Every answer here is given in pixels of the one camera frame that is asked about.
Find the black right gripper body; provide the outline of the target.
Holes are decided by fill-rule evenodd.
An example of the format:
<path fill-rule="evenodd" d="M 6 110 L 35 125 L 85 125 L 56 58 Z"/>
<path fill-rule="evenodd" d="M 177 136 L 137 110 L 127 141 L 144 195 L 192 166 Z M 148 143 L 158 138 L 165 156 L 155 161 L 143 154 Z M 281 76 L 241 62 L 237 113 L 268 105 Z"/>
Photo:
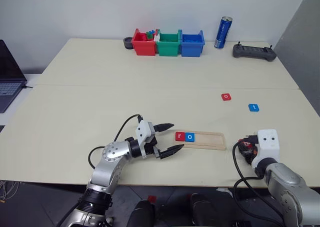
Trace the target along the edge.
<path fill-rule="evenodd" d="M 246 161 L 249 165 L 252 164 L 253 159 L 257 156 L 258 154 L 258 137 L 257 136 L 248 136 L 247 137 L 247 157 Z"/>

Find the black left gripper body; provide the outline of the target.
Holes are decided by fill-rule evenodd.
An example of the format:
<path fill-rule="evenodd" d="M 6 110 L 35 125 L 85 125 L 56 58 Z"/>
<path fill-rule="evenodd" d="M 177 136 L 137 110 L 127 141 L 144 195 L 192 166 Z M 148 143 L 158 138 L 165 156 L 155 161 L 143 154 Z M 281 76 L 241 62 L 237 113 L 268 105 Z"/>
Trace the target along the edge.
<path fill-rule="evenodd" d="M 144 145 L 144 150 L 146 155 L 155 155 L 156 158 L 160 157 L 160 151 L 157 148 L 158 141 L 154 136 L 150 142 L 146 142 Z"/>

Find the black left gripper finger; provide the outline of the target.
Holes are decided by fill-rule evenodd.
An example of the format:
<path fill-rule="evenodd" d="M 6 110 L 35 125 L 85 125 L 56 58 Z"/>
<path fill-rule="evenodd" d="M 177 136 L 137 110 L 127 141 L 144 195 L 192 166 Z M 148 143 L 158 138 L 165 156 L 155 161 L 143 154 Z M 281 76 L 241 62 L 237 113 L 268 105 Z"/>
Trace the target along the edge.
<path fill-rule="evenodd" d="M 174 127 L 175 125 L 172 123 L 161 123 L 153 126 L 155 132 L 164 132 L 169 130 L 170 128 Z"/>
<path fill-rule="evenodd" d="M 184 144 L 178 144 L 178 145 L 174 145 L 169 147 L 167 150 L 165 151 L 158 151 L 158 156 L 157 158 L 160 158 L 161 160 L 167 157 L 170 157 L 172 155 L 174 155 L 175 153 L 177 153 L 179 150 L 181 150 L 184 147 Z"/>

